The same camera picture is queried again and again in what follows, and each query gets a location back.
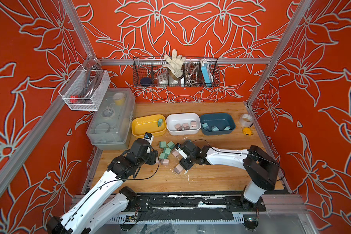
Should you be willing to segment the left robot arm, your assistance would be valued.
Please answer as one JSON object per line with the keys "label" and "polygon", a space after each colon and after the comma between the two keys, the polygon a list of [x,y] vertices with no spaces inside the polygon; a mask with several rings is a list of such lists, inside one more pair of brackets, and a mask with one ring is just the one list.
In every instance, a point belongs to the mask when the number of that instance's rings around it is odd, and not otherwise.
{"label": "left robot arm", "polygon": [[68,212],[48,220],[50,234],[94,234],[109,219],[136,205],[137,194],[122,187],[127,180],[136,180],[141,167],[154,165],[158,152],[152,147],[154,136],[145,133],[131,148],[114,158],[95,186]]}

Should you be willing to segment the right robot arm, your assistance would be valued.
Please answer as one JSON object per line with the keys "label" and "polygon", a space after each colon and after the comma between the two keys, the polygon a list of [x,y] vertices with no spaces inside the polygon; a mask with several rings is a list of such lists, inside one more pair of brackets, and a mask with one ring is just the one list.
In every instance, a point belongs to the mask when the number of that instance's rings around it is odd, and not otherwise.
{"label": "right robot arm", "polygon": [[224,165],[245,170],[251,178],[240,198],[241,206],[254,207],[266,191],[273,191],[277,182],[279,163],[260,147],[252,145],[245,150],[227,150],[205,145],[198,147],[191,140],[175,145],[182,156],[175,170],[190,170],[193,165]]}

